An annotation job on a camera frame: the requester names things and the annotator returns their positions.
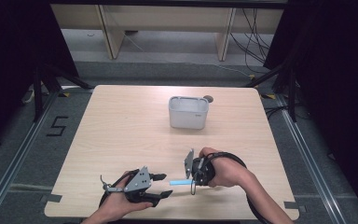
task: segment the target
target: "gray floor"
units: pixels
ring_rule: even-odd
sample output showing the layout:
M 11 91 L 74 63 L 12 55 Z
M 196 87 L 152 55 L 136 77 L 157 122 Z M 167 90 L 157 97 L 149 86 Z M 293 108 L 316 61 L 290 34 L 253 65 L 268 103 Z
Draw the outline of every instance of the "gray floor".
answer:
M 262 63 L 245 56 L 242 50 L 231 40 L 225 62 L 217 60 L 213 34 L 178 32 L 138 32 L 124 40 L 118 58 L 108 58 L 99 31 L 62 30 L 80 76 L 90 84 L 160 84 L 195 86 L 241 86 L 250 81 L 249 75 L 261 74 L 249 70 L 266 72 Z M 235 34 L 239 41 L 247 44 L 246 37 Z M 263 36 L 270 42 L 272 36 Z M 252 45 L 257 52 L 257 45 Z M 273 80 L 262 83 L 257 88 L 262 94 L 271 93 Z M 49 218 L 44 216 L 48 195 L 59 174 L 67 150 L 76 133 L 76 128 L 87 106 L 91 93 L 71 93 L 69 97 L 58 97 L 49 110 L 30 151 L 26 155 L 10 190 L 0 205 L 0 223 L 63 223 L 78 221 L 77 218 Z M 262 99 L 265 108 L 275 107 L 279 103 L 274 99 Z M 319 135 L 306 108 L 298 107 L 297 125 L 320 168 L 328 188 L 347 223 L 358 223 L 358 200 L 351 186 L 340 172 L 334 161 L 327 158 L 329 152 Z M 33 104 L 25 105 L 17 111 L 3 133 L 0 146 L 0 180 L 10 165 L 23 138 L 33 125 Z M 51 124 L 57 116 L 60 125 L 66 126 L 60 137 L 49 137 Z M 284 119 L 284 113 L 278 112 L 269 119 L 271 130 L 280 151 L 283 166 L 287 173 L 300 218 L 296 223 L 335 223 L 328 214 L 320 192 L 304 162 L 291 130 Z

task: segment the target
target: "person's right hand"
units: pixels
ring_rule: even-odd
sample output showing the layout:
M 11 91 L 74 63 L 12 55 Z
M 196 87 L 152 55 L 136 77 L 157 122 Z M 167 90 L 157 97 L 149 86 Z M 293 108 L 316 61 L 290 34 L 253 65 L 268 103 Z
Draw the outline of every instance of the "person's right hand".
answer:
M 206 157 L 211 153 L 219 152 L 211 147 L 204 147 L 200 152 L 200 157 Z M 208 185 L 212 188 L 216 186 L 233 187 L 239 185 L 240 176 L 248 170 L 230 158 L 216 158 L 212 160 L 215 176 L 209 181 Z

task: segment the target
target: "white container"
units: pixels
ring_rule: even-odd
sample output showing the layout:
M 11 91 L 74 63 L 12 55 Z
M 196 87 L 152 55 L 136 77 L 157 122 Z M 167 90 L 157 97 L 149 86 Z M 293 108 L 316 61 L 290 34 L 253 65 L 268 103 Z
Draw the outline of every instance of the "white container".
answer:
M 203 129 L 209 102 L 199 97 L 173 96 L 169 101 L 169 109 L 171 127 Z

